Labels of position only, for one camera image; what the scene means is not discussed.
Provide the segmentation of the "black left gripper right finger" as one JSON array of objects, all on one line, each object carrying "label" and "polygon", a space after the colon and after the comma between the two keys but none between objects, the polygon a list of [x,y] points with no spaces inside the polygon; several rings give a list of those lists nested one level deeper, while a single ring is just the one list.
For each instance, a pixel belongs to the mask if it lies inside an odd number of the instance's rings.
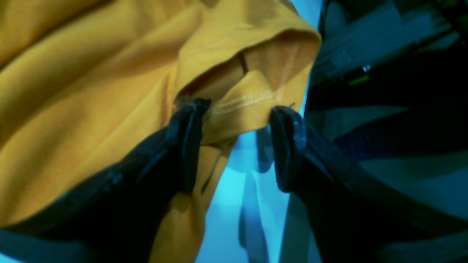
[{"label": "black left gripper right finger", "polygon": [[270,114],[276,183],[306,206],[324,263],[466,263],[467,221],[386,186],[290,107]]}]

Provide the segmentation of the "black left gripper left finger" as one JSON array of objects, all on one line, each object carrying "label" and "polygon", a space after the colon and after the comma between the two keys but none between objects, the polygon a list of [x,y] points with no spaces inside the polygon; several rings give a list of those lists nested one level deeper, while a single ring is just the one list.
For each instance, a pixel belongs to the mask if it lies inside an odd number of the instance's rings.
[{"label": "black left gripper left finger", "polygon": [[2,228],[1,254],[20,263],[146,263],[170,200],[194,189],[210,103],[184,105],[122,160]]}]

